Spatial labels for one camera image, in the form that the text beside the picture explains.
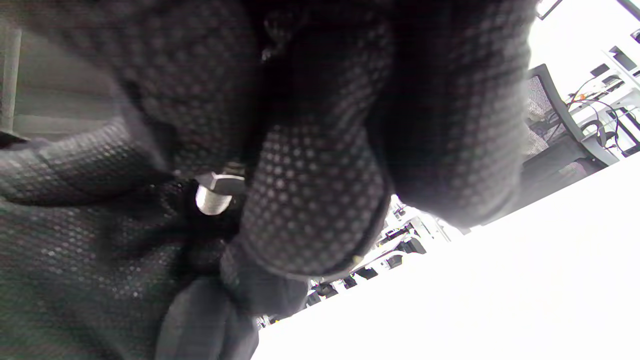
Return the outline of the person's left hand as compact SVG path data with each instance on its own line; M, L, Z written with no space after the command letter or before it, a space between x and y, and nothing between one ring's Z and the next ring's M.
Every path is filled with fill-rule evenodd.
M308 283L254 261L123 123L1 148L3 360L249 360Z

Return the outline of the person's right hand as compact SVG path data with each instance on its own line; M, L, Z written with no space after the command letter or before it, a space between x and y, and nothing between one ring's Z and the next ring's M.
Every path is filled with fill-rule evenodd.
M519 191L533 0L101 0L161 168L246 164L242 243L327 275L391 194L462 226Z

